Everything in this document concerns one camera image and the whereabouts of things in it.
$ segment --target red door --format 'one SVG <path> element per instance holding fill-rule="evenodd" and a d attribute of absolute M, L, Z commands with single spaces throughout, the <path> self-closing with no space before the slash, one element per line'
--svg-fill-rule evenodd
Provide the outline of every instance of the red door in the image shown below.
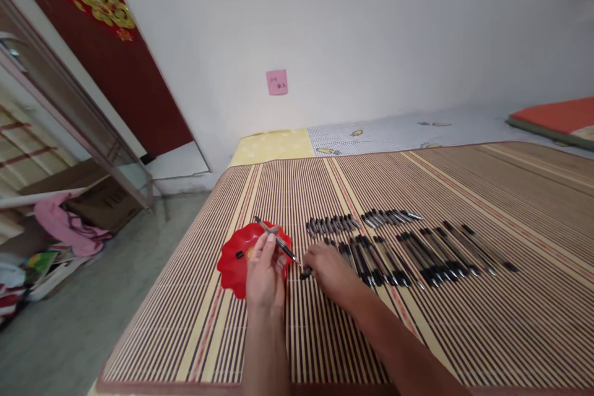
<path fill-rule="evenodd" d="M 128 30 L 108 26 L 77 1 L 36 0 L 149 155 L 156 157 L 191 142 L 138 28 L 129 30 L 129 41 Z M 163 32 L 174 38 L 174 30 Z"/>

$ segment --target pillow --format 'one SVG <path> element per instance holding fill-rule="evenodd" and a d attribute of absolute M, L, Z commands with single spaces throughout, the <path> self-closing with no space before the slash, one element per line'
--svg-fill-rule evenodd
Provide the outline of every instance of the pillow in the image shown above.
<path fill-rule="evenodd" d="M 519 129 L 594 151 L 594 97 L 525 108 L 506 121 Z"/>

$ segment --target hand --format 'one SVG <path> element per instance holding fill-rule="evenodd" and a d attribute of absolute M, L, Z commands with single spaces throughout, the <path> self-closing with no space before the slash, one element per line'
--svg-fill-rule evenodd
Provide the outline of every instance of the hand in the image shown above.
<path fill-rule="evenodd" d="M 313 276 L 324 294 L 345 310 L 348 310 L 348 303 L 356 299 L 358 294 L 368 291 L 333 246 L 323 242 L 313 244 L 303 260 L 304 267 L 313 269 Z"/>
<path fill-rule="evenodd" d="M 271 228 L 275 234 L 280 226 Z M 248 312 L 263 312 L 268 315 L 283 314 L 285 308 L 285 284 L 283 268 L 287 262 L 285 253 L 277 247 L 274 235 L 263 233 L 247 261 L 246 301 Z"/>

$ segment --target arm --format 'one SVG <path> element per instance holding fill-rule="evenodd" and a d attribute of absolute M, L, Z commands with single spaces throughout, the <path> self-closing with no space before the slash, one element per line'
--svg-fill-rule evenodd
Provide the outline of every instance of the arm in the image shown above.
<path fill-rule="evenodd" d="M 284 314 L 267 315 L 249 309 L 247 313 L 244 395 L 290 394 Z"/>
<path fill-rule="evenodd" d="M 263 234 L 247 262 L 248 323 L 241 379 L 245 396 L 290 394 L 282 277 L 285 264 L 286 257 L 277 249 L 274 236 Z"/>
<path fill-rule="evenodd" d="M 355 320 L 402 396 L 469 396 L 379 297 L 359 280 L 336 249 L 315 244 L 305 263 L 322 291 Z"/>

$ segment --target pink sticky note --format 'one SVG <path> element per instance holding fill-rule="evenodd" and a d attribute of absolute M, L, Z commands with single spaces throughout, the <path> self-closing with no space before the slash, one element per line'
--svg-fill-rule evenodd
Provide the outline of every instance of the pink sticky note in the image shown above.
<path fill-rule="evenodd" d="M 287 94 L 289 87 L 286 82 L 286 70 L 268 71 L 266 73 L 268 92 L 272 96 Z"/>

